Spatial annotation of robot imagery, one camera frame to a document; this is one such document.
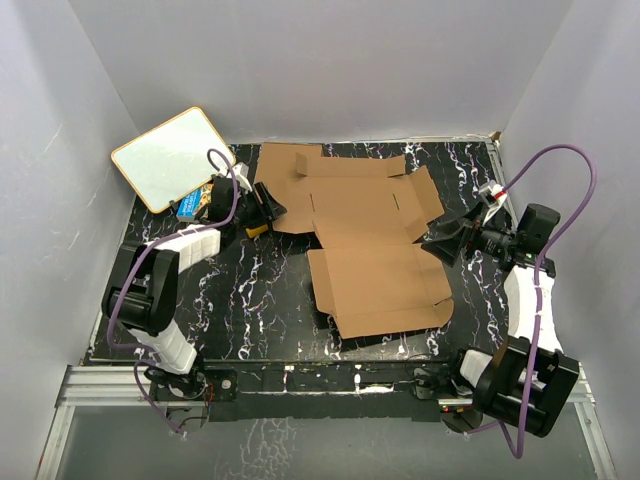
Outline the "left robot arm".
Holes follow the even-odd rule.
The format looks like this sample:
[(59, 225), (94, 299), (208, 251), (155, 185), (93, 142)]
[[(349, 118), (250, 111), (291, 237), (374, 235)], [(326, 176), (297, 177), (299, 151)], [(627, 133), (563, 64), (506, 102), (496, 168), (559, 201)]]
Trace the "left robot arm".
[(145, 377), (188, 400), (204, 395), (207, 376), (174, 319), (179, 275), (221, 253), (239, 230), (256, 236), (287, 213), (262, 182), (246, 189), (222, 179), (207, 188), (187, 227), (161, 242), (121, 244), (101, 302), (108, 337), (123, 326), (150, 354)]

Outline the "colourful blue book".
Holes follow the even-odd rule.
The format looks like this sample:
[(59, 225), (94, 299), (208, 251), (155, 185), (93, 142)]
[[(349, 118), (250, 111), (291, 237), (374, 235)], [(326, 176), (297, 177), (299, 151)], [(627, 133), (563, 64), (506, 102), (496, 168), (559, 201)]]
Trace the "colourful blue book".
[(211, 202), (212, 189), (213, 185), (207, 183), (183, 197), (178, 203), (176, 218), (180, 222), (197, 222)]

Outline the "cardboard box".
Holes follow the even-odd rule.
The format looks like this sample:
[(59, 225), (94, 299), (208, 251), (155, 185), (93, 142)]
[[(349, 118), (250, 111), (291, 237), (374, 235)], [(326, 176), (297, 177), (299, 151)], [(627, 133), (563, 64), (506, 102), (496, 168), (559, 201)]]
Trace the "cardboard box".
[(314, 234), (307, 253), (317, 309), (344, 339), (444, 326), (454, 300), (441, 260), (419, 244), (444, 212), (426, 167), (323, 155), (319, 145), (266, 143), (255, 175), (287, 212), (273, 224)]

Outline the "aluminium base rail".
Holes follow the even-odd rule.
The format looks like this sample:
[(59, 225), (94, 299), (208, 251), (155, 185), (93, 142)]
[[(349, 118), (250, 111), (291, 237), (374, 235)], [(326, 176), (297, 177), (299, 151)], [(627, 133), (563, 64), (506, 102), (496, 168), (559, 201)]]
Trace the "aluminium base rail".
[(588, 382), (515, 459), (421, 362), (217, 363), (179, 397), (128, 366), (70, 368), (41, 479), (613, 479)]

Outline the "yellow cylinder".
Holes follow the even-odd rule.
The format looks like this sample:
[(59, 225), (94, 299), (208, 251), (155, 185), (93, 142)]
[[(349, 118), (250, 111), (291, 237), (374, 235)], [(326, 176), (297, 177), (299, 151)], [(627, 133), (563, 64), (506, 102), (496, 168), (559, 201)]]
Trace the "yellow cylinder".
[(262, 233), (267, 232), (268, 230), (269, 230), (269, 226), (267, 224), (263, 224), (255, 228), (246, 228), (245, 232), (249, 238), (255, 238), (261, 235)]

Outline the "yellow framed whiteboard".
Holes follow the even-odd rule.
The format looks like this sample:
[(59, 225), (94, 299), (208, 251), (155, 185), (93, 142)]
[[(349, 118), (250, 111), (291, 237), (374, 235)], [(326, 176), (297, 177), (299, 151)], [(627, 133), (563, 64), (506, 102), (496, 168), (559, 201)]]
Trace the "yellow framed whiteboard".
[(147, 131), (111, 153), (111, 160), (153, 213), (168, 209), (207, 183), (225, 175), (234, 154), (199, 107)]

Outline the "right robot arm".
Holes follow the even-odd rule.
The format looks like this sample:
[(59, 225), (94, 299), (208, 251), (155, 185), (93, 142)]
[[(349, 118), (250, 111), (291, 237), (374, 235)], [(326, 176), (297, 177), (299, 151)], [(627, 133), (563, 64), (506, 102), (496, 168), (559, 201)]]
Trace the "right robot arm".
[(517, 426), (537, 437), (548, 435), (579, 376), (577, 360), (564, 354), (555, 332), (551, 291), (556, 269), (542, 256), (560, 215), (530, 204), (509, 233), (492, 225), (492, 211), (478, 203), (456, 219), (429, 223), (433, 238), (423, 250), (452, 266), (460, 257), (487, 254), (498, 262), (508, 304), (508, 336), (493, 355), (464, 351), (445, 376), (455, 395), (473, 393), (483, 414)]

